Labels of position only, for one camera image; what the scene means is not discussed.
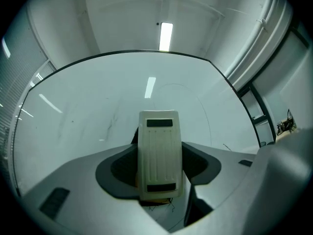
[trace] curved white wall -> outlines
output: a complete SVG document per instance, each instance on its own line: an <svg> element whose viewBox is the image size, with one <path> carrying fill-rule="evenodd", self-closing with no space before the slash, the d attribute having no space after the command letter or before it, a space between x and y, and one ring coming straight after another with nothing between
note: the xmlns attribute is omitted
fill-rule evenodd
<svg viewBox="0 0 313 235"><path fill-rule="evenodd" d="M149 77L156 82L145 98ZM182 141L258 150L242 103L209 62L151 52L102 56L68 67L28 93L14 142L22 194L69 160L130 144L139 111L170 109L179 112Z"/></svg>

